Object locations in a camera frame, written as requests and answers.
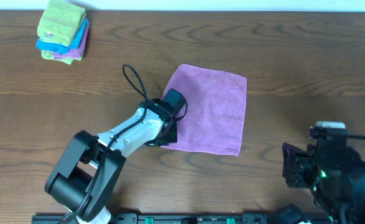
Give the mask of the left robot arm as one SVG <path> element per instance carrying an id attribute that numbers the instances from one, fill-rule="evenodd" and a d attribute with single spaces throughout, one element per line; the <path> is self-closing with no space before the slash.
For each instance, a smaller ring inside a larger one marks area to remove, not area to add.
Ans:
<path id="1" fill-rule="evenodd" d="M 128 156 L 141 146 L 177 142 L 178 113 L 185 97 L 170 89 L 162 99 L 144 100 L 133 116 L 109 131 L 76 133 L 45 183 L 45 191 L 68 209 L 61 223 L 109 223 L 106 209 Z"/>

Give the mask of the purple microfiber cloth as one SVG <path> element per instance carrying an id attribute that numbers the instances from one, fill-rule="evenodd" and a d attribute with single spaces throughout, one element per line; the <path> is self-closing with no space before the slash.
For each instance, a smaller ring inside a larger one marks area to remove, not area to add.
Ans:
<path id="1" fill-rule="evenodd" d="M 243 141 L 247 78 L 233 73 L 181 64 L 164 92 L 180 92 L 187 112 L 177 123 L 177 142 L 165 146 L 185 152 L 238 156 Z"/>

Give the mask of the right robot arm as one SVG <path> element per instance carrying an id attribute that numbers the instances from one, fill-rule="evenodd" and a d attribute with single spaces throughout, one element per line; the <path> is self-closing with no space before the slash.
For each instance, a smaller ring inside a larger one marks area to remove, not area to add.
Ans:
<path id="1" fill-rule="evenodd" d="M 365 162 L 348 146 L 347 129 L 312 127 L 306 150 L 283 143 L 282 176 L 290 188 L 309 189 L 332 223 L 365 223 Z"/>

